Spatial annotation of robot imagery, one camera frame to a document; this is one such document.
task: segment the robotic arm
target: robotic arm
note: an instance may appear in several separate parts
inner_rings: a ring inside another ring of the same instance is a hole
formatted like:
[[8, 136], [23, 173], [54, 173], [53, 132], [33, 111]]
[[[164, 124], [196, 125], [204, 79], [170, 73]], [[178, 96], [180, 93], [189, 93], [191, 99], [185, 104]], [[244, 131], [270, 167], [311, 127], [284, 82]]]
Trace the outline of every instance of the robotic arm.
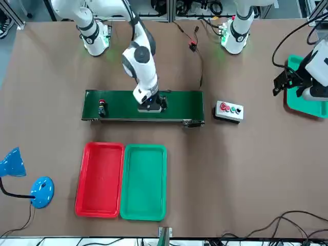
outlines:
[[165, 109], [166, 102], [158, 93], [158, 76], [153, 58], [156, 42], [139, 16], [132, 11], [129, 2], [86, 0], [90, 9], [82, 7], [83, 3], [81, 0], [52, 0], [53, 8], [59, 16], [77, 23], [85, 47], [93, 56], [101, 55], [109, 46], [108, 27], [96, 21], [93, 14], [122, 15], [133, 29], [130, 45], [122, 55], [122, 65], [125, 72], [138, 83], [133, 95], [140, 104], [139, 110], [160, 112]]
[[298, 87], [305, 100], [328, 101], [328, 41], [323, 39], [301, 62], [296, 73], [285, 69], [275, 80], [273, 95]]
[[221, 45], [231, 54], [239, 54], [246, 45], [254, 20], [253, 6], [267, 6], [274, 0], [234, 0], [237, 13], [234, 19], [220, 26]]

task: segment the table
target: table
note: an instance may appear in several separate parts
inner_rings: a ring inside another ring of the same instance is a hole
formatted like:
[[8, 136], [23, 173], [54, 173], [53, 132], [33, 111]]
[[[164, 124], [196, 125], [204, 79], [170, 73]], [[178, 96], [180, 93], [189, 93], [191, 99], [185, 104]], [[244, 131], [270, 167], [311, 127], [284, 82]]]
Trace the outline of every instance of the table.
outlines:
[[[0, 156], [19, 146], [27, 177], [5, 177], [9, 192], [25, 194], [42, 175], [55, 183], [51, 204], [37, 210], [20, 236], [156, 237], [158, 226], [173, 228], [174, 237], [216, 237], [223, 232], [244, 236], [264, 227], [282, 212], [308, 210], [328, 217], [326, 141], [328, 123], [287, 113], [282, 93], [272, 96], [281, 72], [271, 64], [280, 40], [304, 20], [254, 21], [248, 45], [231, 56], [218, 46], [212, 30], [199, 21], [179, 21], [204, 59], [202, 91], [206, 125], [81, 121], [85, 89], [133, 90], [120, 58], [131, 29], [114, 23], [112, 47], [91, 57], [74, 23], [29, 23], [17, 32], [7, 76], [0, 91]], [[155, 62], [161, 90], [197, 90], [198, 54], [174, 24], [145, 22], [157, 41]], [[279, 50], [281, 63], [306, 55], [309, 27]], [[239, 125], [217, 122], [211, 108], [221, 99], [243, 105]], [[160, 144], [168, 150], [167, 214], [161, 222], [80, 218], [74, 213], [79, 168], [89, 141]], [[0, 194], [0, 231], [22, 226], [28, 201]], [[325, 224], [306, 215], [289, 216], [306, 231]], [[270, 237], [272, 230], [254, 237]], [[278, 237], [299, 238], [281, 223]]]

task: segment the green conveyor belt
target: green conveyor belt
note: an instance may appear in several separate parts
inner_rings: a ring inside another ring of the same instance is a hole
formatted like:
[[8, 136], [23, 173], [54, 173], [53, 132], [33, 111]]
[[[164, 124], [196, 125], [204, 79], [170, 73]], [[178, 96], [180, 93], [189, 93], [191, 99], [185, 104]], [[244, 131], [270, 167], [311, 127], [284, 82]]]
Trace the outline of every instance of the green conveyor belt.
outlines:
[[[204, 124], [201, 91], [160, 91], [167, 97], [168, 108], [160, 113], [139, 112], [132, 91], [87, 90], [82, 120], [176, 121], [186, 126]], [[99, 100], [107, 103], [106, 116], [98, 114]]]

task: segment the black cable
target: black cable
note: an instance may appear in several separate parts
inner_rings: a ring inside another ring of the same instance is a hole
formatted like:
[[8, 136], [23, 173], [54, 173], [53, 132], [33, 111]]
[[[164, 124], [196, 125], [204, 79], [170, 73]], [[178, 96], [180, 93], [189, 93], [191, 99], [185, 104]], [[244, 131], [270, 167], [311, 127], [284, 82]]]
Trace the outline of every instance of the black cable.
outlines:
[[[214, 8], [213, 8], [213, 5], [218, 5], [218, 6], [220, 7], [220, 11], [215, 11]], [[222, 6], [222, 3], [219, 2], [219, 1], [211, 2], [209, 8], [210, 8], [210, 11], [211, 11], [213, 14], [217, 15], [217, 16], [220, 16], [220, 15], [222, 14], [222, 12], [223, 12], [223, 6]]]
[[78, 246], [82, 240], [83, 240], [83, 237], [80, 239], [80, 241], [77, 243], [76, 246]]
[[209, 19], [209, 23], [210, 23], [210, 26], [211, 26], [211, 28], [212, 28], [213, 32], [214, 32], [214, 33], [215, 33], [217, 36], [220, 36], [220, 34], [214, 30], [214, 27], [213, 27], [214, 25], [212, 25], [212, 23], [211, 23], [211, 20], [210, 20], [210, 19]]
[[293, 224], [295, 227], [297, 227], [297, 229], [298, 229], [299, 231], [302, 231], [302, 232], [305, 234], [306, 238], [308, 238], [307, 233], [306, 233], [306, 232], [305, 232], [305, 231], [304, 231], [304, 230], [303, 230], [298, 224], [296, 224], [295, 222], [291, 221], [290, 219], [284, 217], [284, 214], [282, 214], [282, 215], [280, 216], [280, 218], [278, 219], [278, 222], [277, 222], [277, 225], [276, 225], [275, 231], [274, 231], [274, 233], [272, 234], [271, 239], [273, 239], [273, 238], [275, 237], [275, 235], [276, 235], [276, 233], [277, 233], [277, 231], [278, 231], [278, 227], [279, 227], [279, 223], [280, 223], [281, 219], [284, 219], [284, 220], [290, 222], [291, 224]]
[[264, 17], [263, 19], [265, 19], [265, 18], [267, 17], [267, 15], [268, 15], [268, 13], [269, 13], [269, 11], [270, 11], [272, 5], [273, 5], [273, 4], [270, 5], [269, 10], [267, 11], [267, 13], [265, 14], [265, 17]]
[[[288, 222], [292, 223], [292, 224], [293, 224], [294, 226], [296, 226], [297, 228], [301, 228], [299, 225], [297, 225], [297, 224], [294, 223], [293, 221], [291, 221], [291, 220], [285, 218], [285, 217], [283, 216], [285, 213], [283, 213], [282, 215], [276, 217], [276, 218], [275, 218], [274, 220], [272, 220], [272, 221], [270, 222], [270, 224], [268, 224], [266, 227], [263, 227], [263, 228], [261, 228], [261, 229], [254, 230], [254, 231], [252, 231], [251, 233], [249, 233], [247, 236], [245, 236], [245, 237], [243, 237], [243, 238], [240, 238], [239, 240], [241, 240], [241, 241], [247, 240], [247, 239], [248, 239], [251, 235], [253, 235], [254, 233], [261, 232], [261, 231], [265, 231], [266, 229], [270, 228], [270, 227], [274, 224], [274, 222], [275, 222], [276, 220], [278, 220], [278, 219], [279, 219], [279, 221], [277, 222], [277, 225], [278, 225], [278, 226], [279, 226], [280, 220], [281, 220], [281, 219], [284, 219], [284, 220], [287, 220]], [[270, 241], [274, 238], [274, 236], [275, 236], [275, 232], [274, 232], [274, 234], [272, 235]], [[234, 234], [232, 234], [232, 233], [224, 233], [221, 237], [225, 237], [225, 236], [233, 236], [233, 237], [239, 238], [238, 236], [236, 236], [236, 235], [234, 235]]]
[[260, 11], [261, 11], [260, 8], [258, 6], [254, 6], [253, 11], [254, 11], [254, 19], [258, 18], [260, 16]]
[[314, 231], [311, 234], [309, 234], [309, 238], [311, 238], [313, 235], [320, 233], [320, 232], [328, 232], [328, 229], [321, 229], [321, 230]]
[[[173, 22], [178, 28], [179, 30], [184, 33], [191, 41], [193, 41], [193, 39], [185, 33], [185, 31], [182, 29], [182, 27], [176, 23], [176, 22]], [[197, 37], [197, 34], [196, 32], [199, 30], [199, 27], [196, 26], [195, 29], [194, 29], [194, 35], [195, 35], [195, 38], [196, 38], [196, 52], [198, 53], [199, 55], [199, 58], [200, 58], [200, 62], [201, 62], [201, 76], [200, 76], [200, 80], [199, 80], [199, 88], [201, 88], [202, 84], [203, 84], [203, 72], [204, 72], [204, 59], [199, 51], [199, 49], [197, 48], [197, 44], [198, 44], [198, 37]]]
[[203, 84], [204, 60], [203, 60], [203, 57], [202, 57], [201, 53], [199, 52], [198, 48], [197, 48], [196, 52], [198, 53], [200, 62], [201, 62], [201, 76], [200, 76], [200, 80], [199, 80], [199, 88], [201, 88], [201, 86]]
[[328, 15], [328, 13], [326, 14], [322, 14], [322, 15], [319, 15], [311, 20], [309, 20], [308, 22], [305, 22], [304, 24], [302, 24], [301, 26], [297, 27], [296, 29], [294, 29], [292, 32], [290, 32], [286, 37], [283, 38], [283, 40], [278, 44], [277, 48], [275, 49], [275, 51], [273, 52], [272, 54], [272, 64], [275, 66], [275, 67], [278, 67], [278, 68], [284, 68], [286, 70], [289, 70], [291, 72], [293, 72], [302, 82], [304, 82], [303, 78], [301, 78], [296, 72], [294, 69], [290, 68], [289, 66], [287, 65], [281, 65], [281, 64], [277, 64], [275, 63], [274, 59], [275, 59], [275, 55], [278, 51], [278, 49], [280, 48], [280, 46], [286, 41], [287, 38], [289, 38], [291, 35], [293, 35], [295, 32], [297, 32], [298, 30], [300, 30], [301, 28], [305, 27], [306, 25], [308, 25], [309, 23], [317, 20], [317, 19], [320, 19], [322, 17], [326, 17]]
[[132, 37], [131, 37], [131, 41], [133, 41], [134, 39], [134, 35], [135, 35], [135, 26], [133, 24], [133, 13], [132, 13], [132, 9], [131, 9], [131, 5], [129, 3], [129, 7], [128, 5], [126, 4], [125, 0], [122, 0], [125, 8], [127, 9], [128, 13], [129, 13], [129, 16], [130, 16], [130, 19], [131, 19], [131, 26], [132, 26]]
[[116, 243], [118, 241], [121, 241], [123, 238], [120, 238], [118, 240], [115, 240], [113, 242], [110, 242], [110, 243], [99, 243], [99, 242], [92, 242], [92, 243], [87, 243], [87, 244], [84, 244], [82, 246], [89, 246], [89, 245], [102, 245], [102, 246], [108, 246], [108, 245], [112, 245], [113, 243]]
[[176, 26], [179, 28], [179, 30], [184, 33], [190, 40], [193, 40], [188, 34], [185, 33], [185, 31], [182, 29], [182, 27], [177, 23], [177, 22], [173, 22], [174, 24], [176, 24]]
[[218, 27], [217, 25], [213, 25], [213, 24], [211, 23], [211, 21], [206, 20], [204, 17], [200, 17], [200, 18], [198, 18], [198, 19], [200, 19], [200, 20], [206, 22], [206, 23], [207, 23], [208, 25], [210, 25], [212, 28], [219, 29], [219, 27]]
[[34, 199], [35, 198], [35, 196], [17, 195], [17, 194], [12, 194], [12, 193], [7, 192], [4, 188], [1, 177], [0, 177], [0, 189], [7, 196], [12, 196], [12, 197], [16, 197], [16, 198], [27, 198], [27, 199]]
[[23, 226], [22, 226], [21, 228], [19, 228], [19, 229], [11, 229], [11, 230], [6, 231], [4, 234], [2, 234], [2, 235], [0, 236], [0, 238], [2, 238], [3, 236], [5, 236], [6, 234], [11, 234], [11, 233], [13, 233], [13, 232], [21, 231], [21, 230], [24, 230], [25, 228], [27, 228], [27, 227], [28, 227], [28, 223], [29, 223], [30, 221], [33, 220], [33, 219], [31, 220], [31, 215], [32, 215], [31, 208], [32, 208], [32, 203], [30, 203], [30, 208], [29, 208], [29, 211], [30, 211], [29, 219], [27, 220], [27, 222], [25, 223], [25, 225], [23, 225]]
[[39, 246], [44, 240], [46, 240], [46, 237], [44, 237], [41, 241], [39, 241], [36, 246]]
[[314, 28], [312, 28], [311, 32], [308, 34], [307, 36], [307, 39], [306, 39], [306, 42], [308, 45], [315, 45], [319, 40], [315, 41], [315, 42], [310, 42], [310, 38], [311, 38], [311, 35], [312, 33], [324, 22], [325, 19], [328, 18], [328, 15], [326, 15], [326, 17], [322, 18]]

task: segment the small object on conveyor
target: small object on conveyor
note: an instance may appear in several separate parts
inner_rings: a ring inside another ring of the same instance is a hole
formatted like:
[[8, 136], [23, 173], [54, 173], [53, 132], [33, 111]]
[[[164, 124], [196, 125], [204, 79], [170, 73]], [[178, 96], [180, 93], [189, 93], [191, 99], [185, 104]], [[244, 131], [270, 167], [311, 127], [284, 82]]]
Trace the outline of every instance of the small object on conveyor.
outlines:
[[105, 117], [106, 116], [105, 105], [106, 105], [105, 100], [100, 99], [99, 100], [99, 107], [98, 107], [98, 114], [99, 114], [100, 117]]
[[138, 111], [143, 113], [160, 113], [168, 107], [166, 96], [159, 92], [148, 98], [143, 104], [138, 105]]
[[233, 123], [239, 123], [244, 118], [244, 107], [229, 102], [217, 101], [212, 110], [215, 119], [226, 120]]

